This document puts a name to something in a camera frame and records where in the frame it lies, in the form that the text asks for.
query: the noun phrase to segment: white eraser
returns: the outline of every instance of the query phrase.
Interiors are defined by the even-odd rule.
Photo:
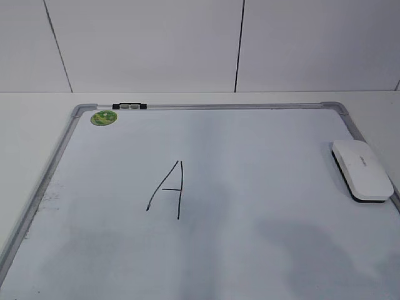
[[[334,141],[332,152],[351,194],[361,202],[384,202],[393,195],[393,185],[367,143]]]

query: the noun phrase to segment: white table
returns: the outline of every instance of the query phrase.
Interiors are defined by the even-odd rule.
[[[81,103],[227,104],[339,101],[400,187],[400,92],[0,94],[0,249],[34,192],[74,106]]]

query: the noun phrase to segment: whiteboard frame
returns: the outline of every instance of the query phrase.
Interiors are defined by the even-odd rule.
[[[139,109],[139,103],[137,104],[137,109],[118,109],[118,110],[133,110]],[[41,176],[39,184],[36,186],[36,190],[29,199],[26,207],[24,208],[19,221],[15,225],[7,243],[4,247],[4,251],[0,255],[0,288],[3,285],[3,281],[7,275],[11,264],[13,263],[14,257],[21,245],[25,235],[27,234],[32,220],[38,210],[40,202],[46,192],[46,189],[50,183],[50,180],[61,160],[64,150],[66,149],[71,136],[74,133],[75,127],[79,122],[80,117],[85,111],[93,111],[96,109],[113,109],[112,105],[98,105],[98,104],[80,104],[77,105],[71,113],[70,120],[65,128],[65,131],[58,142],[58,145],[51,157],[50,162],[43,175]],[[364,141],[363,135],[360,133],[356,125],[353,123],[348,110],[340,102],[320,102],[320,103],[287,103],[287,104],[205,104],[205,105],[168,105],[168,104],[158,104],[158,105],[147,105],[146,109],[152,110],[206,110],[206,109],[332,109],[336,111],[347,130],[350,132],[351,136],[359,141]],[[391,200],[397,210],[400,212],[400,193],[397,187],[394,186],[394,194]]]

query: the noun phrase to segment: green sticker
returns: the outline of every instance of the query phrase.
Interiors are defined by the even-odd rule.
[[[97,126],[110,125],[117,119],[117,114],[113,111],[99,111],[92,116],[90,121]]]

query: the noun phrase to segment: whiteboard surface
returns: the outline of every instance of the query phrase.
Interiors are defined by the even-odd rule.
[[[85,112],[0,299],[397,299],[400,219],[358,204],[329,110]],[[176,191],[151,194],[176,160]],[[175,169],[163,188],[179,188]]]

